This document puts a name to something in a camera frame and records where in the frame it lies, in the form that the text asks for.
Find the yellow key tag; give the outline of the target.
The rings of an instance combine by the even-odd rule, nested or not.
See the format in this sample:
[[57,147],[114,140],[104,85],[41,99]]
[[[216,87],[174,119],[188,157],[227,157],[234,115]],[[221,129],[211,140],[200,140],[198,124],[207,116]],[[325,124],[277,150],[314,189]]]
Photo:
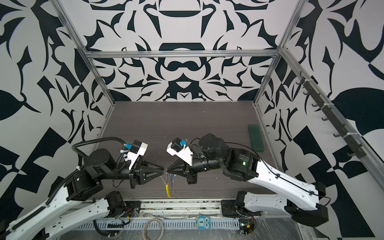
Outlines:
[[171,190],[170,190],[170,187],[168,184],[166,184],[166,192],[167,192],[167,196],[170,198],[171,197]]

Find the metal keyring with keys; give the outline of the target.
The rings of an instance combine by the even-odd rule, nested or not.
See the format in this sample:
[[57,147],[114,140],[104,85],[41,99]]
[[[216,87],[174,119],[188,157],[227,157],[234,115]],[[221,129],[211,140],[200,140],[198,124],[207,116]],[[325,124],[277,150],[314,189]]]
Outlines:
[[168,174],[166,172],[166,184],[169,185],[170,187],[170,190],[171,190],[171,195],[172,195],[172,192],[173,192],[173,183],[174,183],[174,180],[175,180],[175,175],[172,175],[172,174]]

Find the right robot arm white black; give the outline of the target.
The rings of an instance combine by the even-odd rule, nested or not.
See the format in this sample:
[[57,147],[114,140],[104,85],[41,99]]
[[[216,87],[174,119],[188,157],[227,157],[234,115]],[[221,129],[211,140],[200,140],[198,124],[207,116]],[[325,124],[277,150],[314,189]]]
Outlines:
[[243,215],[289,215],[295,222],[309,227],[318,227],[329,221],[328,208],[321,204],[321,199],[326,197],[324,184],[297,180],[275,169],[256,153],[231,148],[213,134],[199,139],[197,152],[187,140],[179,138],[168,144],[167,152],[177,156],[178,160],[166,172],[184,177],[189,185],[197,183],[198,173],[220,169],[231,180],[272,191],[272,194],[239,191],[235,208]]

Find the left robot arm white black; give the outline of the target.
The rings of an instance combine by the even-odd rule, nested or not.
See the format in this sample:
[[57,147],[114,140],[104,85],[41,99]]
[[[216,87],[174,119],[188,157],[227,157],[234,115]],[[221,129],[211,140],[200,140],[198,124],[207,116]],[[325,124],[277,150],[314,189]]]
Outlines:
[[118,169],[106,149],[98,149],[84,158],[84,165],[71,173],[49,198],[23,217],[9,223],[2,240],[54,240],[72,229],[100,218],[114,218],[123,213],[126,203],[119,191],[76,210],[67,211],[103,190],[103,180],[129,180],[131,187],[144,185],[160,177],[164,167],[139,155],[132,168]]

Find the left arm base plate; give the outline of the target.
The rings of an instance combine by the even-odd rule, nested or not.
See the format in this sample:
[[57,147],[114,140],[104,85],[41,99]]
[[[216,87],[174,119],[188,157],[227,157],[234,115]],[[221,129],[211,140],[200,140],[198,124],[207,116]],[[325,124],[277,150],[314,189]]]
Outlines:
[[117,215],[121,216],[122,218],[134,217],[141,212],[141,204],[142,202],[137,200],[125,201],[124,204],[113,208],[112,214],[110,214],[109,217],[112,218],[116,217]]

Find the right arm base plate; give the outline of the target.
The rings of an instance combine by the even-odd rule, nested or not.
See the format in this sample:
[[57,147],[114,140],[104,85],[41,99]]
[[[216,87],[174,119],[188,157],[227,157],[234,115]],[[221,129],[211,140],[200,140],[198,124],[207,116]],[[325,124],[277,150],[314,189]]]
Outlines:
[[227,218],[241,218],[245,216],[244,202],[240,200],[221,200],[222,215]]

